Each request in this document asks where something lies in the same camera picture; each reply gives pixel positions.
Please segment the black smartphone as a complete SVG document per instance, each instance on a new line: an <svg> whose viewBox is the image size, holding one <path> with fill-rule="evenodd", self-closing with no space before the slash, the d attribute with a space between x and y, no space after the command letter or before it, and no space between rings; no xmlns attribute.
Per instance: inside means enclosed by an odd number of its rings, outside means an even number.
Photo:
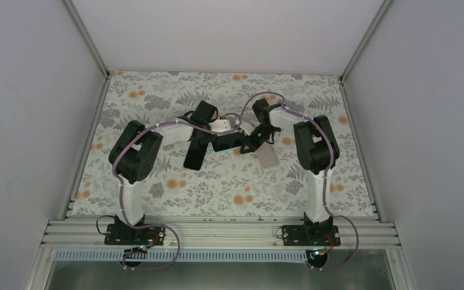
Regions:
<svg viewBox="0 0 464 290"><path fill-rule="evenodd" d="M188 147L187 155L183 163L184 168L195 171L200 170L207 153L207 147L207 143L201 144L193 140Z"/></svg>

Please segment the cream phone case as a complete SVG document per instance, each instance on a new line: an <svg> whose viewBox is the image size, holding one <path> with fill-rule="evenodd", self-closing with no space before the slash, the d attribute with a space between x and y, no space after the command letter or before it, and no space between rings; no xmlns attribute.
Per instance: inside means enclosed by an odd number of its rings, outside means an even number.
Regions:
<svg viewBox="0 0 464 290"><path fill-rule="evenodd" d="M262 144L256 150L256 156L262 169L271 169L280 164L272 144Z"/></svg>

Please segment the phone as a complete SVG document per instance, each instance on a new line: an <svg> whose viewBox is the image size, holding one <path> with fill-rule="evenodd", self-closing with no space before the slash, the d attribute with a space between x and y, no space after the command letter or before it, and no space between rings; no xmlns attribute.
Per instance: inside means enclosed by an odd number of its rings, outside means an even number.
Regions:
<svg viewBox="0 0 464 290"><path fill-rule="evenodd" d="M214 141L211 142L213 150L215 152L222 152L230 149L241 147L245 138L244 133L234 132L227 135L217 136Z"/></svg>

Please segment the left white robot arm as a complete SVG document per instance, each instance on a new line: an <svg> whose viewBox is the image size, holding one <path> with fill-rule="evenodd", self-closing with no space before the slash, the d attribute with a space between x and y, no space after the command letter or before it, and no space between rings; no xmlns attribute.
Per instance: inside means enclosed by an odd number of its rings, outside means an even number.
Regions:
<svg viewBox="0 0 464 290"><path fill-rule="evenodd" d="M105 244L135 245L149 239L162 243L164 226L145 223L142 182L152 172L160 148L179 142L190 143L183 166L201 169L209 143L218 136L212 127L218 119L217 107L201 101L195 110L173 121L151 127L136 120L128 123L109 154L112 174L120 183L120 210L106 229Z"/></svg>

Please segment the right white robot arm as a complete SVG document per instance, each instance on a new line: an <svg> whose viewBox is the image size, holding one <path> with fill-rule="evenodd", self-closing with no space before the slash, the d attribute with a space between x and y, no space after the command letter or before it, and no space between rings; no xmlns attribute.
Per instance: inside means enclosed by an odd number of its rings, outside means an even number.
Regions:
<svg viewBox="0 0 464 290"><path fill-rule="evenodd" d="M337 228L327 207L328 179L340 157L340 150L329 119L324 115L311 118L283 103L270 105L265 99L255 101L253 112L259 125L244 131L240 152L258 152L275 132L286 131L294 134L297 159L307 174L308 198L303 223L282 228L288 234L285 245L332 244Z"/></svg>

